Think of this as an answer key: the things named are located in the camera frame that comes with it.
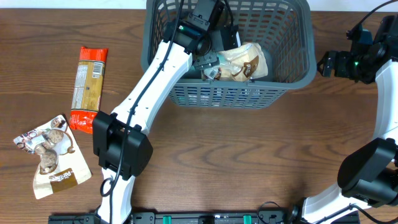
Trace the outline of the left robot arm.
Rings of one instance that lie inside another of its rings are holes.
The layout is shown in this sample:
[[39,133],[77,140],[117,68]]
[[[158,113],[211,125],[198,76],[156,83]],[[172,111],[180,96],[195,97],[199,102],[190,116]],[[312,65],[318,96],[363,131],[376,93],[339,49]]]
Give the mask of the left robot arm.
[[186,17],[182,11],[181,2],[133,91],[111,114],[99,111],[93,120],[93,152],[103,174],[102,202],[95,223],[125,223],[129,219],[134,181],[153,153],[150,127],[167,95],[192,67],[193,58],[210,53],[216,45],[227,50],[238,44],[233,23],[220,30],[220,40],[211,36],[223,12],[233,16],[228,1],[198,1]]

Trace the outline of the teal snack packet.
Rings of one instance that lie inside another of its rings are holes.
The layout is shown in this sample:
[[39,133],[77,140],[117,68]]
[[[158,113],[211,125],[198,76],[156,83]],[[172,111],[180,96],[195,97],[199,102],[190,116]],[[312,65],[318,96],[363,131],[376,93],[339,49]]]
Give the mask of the teal snack packet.
[[220,66],[227,66],[232,65],[232,61],[236,58],[237,54],[228,51],[220,51],[216,53],[216,56],[218,57]]

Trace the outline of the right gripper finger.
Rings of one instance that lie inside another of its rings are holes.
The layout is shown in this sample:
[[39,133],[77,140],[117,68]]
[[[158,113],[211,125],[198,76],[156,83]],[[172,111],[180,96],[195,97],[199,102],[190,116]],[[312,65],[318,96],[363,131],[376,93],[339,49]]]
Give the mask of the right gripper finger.
[[317,65],[334,65],[338,52],[335,50],[327,51],[324,56],[317,62]]
[[317,71],[323,77],[331,77],[331,72],[334,70],[335,63],[332,60],[321,60],[317,63]]

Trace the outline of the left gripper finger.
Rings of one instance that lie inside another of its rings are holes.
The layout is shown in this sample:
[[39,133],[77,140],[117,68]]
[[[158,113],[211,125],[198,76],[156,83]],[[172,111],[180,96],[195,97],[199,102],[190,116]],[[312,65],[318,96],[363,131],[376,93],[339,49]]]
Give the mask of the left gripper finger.
[[220,60],[214,51],[209,51],[205,55],[197,55],[194,59],[193,66],[196,70],[204,70],[220,64]]
[[211,49],[214,52],[227,51],[241,46],[238,25],[224,27],[211,32]]

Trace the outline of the small white brown food bag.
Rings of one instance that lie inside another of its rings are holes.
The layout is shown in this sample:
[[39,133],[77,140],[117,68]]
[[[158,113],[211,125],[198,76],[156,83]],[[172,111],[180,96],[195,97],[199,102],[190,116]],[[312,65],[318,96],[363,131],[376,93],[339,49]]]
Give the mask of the small white brown food bag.
[[245,42],[240,47],[227,51],[237,54],[232,65],[204,69],[201,71],[202,79],[246,82],[268,76],[267,60],[259,44]]

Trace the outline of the orange spaghetti packet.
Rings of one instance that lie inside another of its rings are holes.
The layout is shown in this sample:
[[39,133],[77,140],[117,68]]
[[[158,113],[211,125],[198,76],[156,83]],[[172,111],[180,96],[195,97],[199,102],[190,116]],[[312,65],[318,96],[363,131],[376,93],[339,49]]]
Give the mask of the orange spaghetti packet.
[[82,46],[75,77],[70,127],[91,134],[93,121],[100,110],[108,49]]

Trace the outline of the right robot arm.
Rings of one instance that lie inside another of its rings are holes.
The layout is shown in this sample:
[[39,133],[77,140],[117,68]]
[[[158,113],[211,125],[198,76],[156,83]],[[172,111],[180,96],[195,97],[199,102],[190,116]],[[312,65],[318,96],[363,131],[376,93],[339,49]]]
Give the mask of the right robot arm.
[[348,223],[349,215],[397,205],[397,16],[382,19],[376,35],[356,24],[346,33],[350,51],[329,51],[317,63],[324,77],[334,75],[378,90],[372,139],[342,162],[335,184],[292,208],[286,223]]

